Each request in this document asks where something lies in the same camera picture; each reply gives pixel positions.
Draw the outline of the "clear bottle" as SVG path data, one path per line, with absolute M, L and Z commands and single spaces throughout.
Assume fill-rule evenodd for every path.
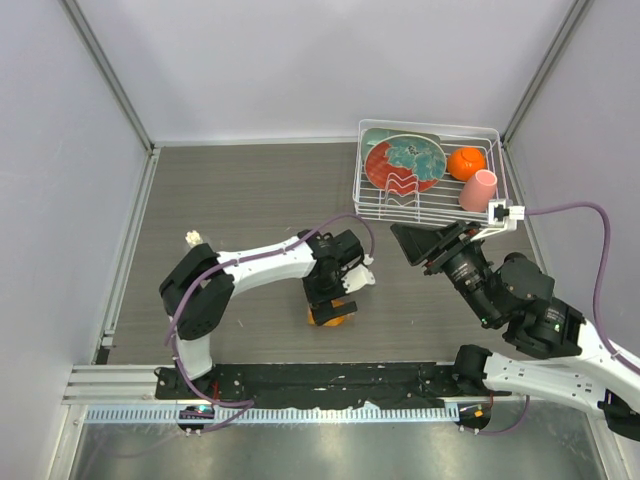
M 199 245 L 207 244 L 209 238 L 206 235 L 202 235 L 197 230 L 190 230 L 185 235 L 185 241 L 190 249 L 193 249 Z

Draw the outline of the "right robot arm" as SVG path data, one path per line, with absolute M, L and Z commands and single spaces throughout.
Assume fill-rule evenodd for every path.
M 442 228 L 394 223 L 405 258 L 427 276 L 443 274 L 485 329 L 527 355 L 516 361 L 477 345 L 460 347 L 451 371 L 457 391 L 508 392 L 566 405 L 605 420 L 614 433 L 639 438 L 639 380 L 614 359 L 593 322 L 554 295 L 555 281 L 525 255 L 494 268 L 476 222 Z

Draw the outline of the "white bottle cap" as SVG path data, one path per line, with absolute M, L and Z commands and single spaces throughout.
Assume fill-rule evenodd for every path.
M 185 236 L 185 240 L 191 248 L 202 243 L 201 235 L 195 230 L 189 231 Z

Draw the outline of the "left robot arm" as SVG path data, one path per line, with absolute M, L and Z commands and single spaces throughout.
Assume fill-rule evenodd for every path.
M 347 296 L 373 285 L 373 257 L 350 230 L 334 236 L 303 230 L 278 244 L 216 252 L 206 242 L 190 247 L 159 286 L 170 317 L 170 341 L 181 364 L 179 388 L 205 397 L 213 385 L 210 334 L 229 302 L 240 294 L 284 280 L 300 280 L 310 322 L 325 326 L 357 311 Z

